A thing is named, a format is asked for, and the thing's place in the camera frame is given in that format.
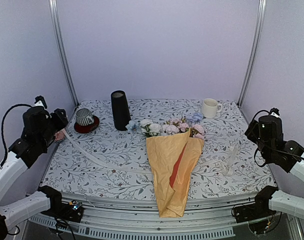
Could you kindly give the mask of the white printed ribbon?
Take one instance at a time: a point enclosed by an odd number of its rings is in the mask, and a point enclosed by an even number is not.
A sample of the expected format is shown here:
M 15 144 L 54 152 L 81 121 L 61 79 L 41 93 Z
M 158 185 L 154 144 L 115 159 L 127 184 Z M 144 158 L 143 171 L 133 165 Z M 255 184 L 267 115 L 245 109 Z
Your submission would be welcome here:
M 91 153 L 88 153 L 86 150 L 84 150 L 76 141 L 74 141 L 69 134 L 66 132 L 65 129 L 62 130 L 65 138 L 70 141 L 72 146 L 77 149 L 81 154 L 83 154 L 85 157 L 87 157 L 88 160 L 92 161 L 93 163 L 99 165 L 100 167 L 106 168 L 106 169 L 116 169 L 119 171 L 124 171 L 124 172 L 130 172 L 130 173 L 135 173 L 135 174 L 149 174 L 151 175 L 151 167 L 148 166 L 148 160 L 144 163 L 136 162 L 139 166 L 139 168 L 134 168 L 132 166 L 126 167 L 127 165 L 124 163 L 122 166 L 116 165 L 116 166 L 110 166 L 108 163 L 104 162 L 103 160 L 100 160 L 93 156 Z M 228 147 L 228 158 L 226 161 L 221 161 L 221 160 L 207 160 L 205 161 L 206 165 L 212 165 L 212 164 L 217 164 L 219 163 L 219 168 L 223 170 L 223 174 L 227 176 L 231 176 L 232 173 L 232 167 L 235 164 L 235 159 L 236 156 L 239 152 L 239 144 L 236 144 L 234 146 L 229 146 Z

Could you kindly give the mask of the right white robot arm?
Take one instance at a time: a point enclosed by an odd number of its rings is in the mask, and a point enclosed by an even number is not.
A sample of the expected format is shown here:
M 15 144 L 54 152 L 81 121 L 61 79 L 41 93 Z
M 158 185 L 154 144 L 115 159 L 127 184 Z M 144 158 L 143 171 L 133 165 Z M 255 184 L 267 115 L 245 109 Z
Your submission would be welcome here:
M 255 196 L 252 216 L 281 212 L 304 220 L 304 147 L 284 140 L 282 120 L 272 111 L 252 119 L 245 135 L 256 144 L 255 153 L 263 158 L 263 166 L 276 165 L 284 171 L 277 174 L 278 187 L 268 185 Z

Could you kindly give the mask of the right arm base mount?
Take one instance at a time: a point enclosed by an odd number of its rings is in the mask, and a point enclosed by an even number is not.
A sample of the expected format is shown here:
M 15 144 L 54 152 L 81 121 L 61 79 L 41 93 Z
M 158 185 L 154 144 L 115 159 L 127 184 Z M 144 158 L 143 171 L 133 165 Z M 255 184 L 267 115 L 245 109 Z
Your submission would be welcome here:
M 249 222 L 275 215 L 277 212 L 269 207 L 269 200 L 279 189 L 275 186 L 264 187 L 255 197 L 254 203 L 241 204 L 232 208 L 231 214 L 237 223 Z

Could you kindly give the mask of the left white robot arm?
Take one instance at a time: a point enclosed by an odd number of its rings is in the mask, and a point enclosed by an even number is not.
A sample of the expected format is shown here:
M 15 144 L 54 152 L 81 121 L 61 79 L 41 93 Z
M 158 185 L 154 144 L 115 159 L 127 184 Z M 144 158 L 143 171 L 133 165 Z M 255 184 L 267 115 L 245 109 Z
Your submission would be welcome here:
M 48 152 L 56 133 L 67 126 L 66 111 L 58 108 L 49 113 L 46 107 L 35 105 L 22 118 L 22 134 L 6 150 L 6 159 L 0 165 L 0 240 L 35 214 L 50 211 L 62 217 L 67 211 L 59 191 L 45 186 L 25 197 L 30 184 L 22 181 L 25 172 Z

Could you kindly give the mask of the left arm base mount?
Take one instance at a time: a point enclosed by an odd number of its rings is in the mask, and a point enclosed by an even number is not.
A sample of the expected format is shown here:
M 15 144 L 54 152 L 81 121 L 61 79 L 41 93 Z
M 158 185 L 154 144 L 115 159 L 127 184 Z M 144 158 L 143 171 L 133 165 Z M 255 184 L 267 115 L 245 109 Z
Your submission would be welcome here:
M 81 222 L 84 208 L 80 202 L 76 200 L 69 203 L 62 202 L 61 192 L 47 185 L 41 186 L 37 190 L 44 193 L 50 200 L 50 209 L 42 211 L 42 214 L 70 222 Z

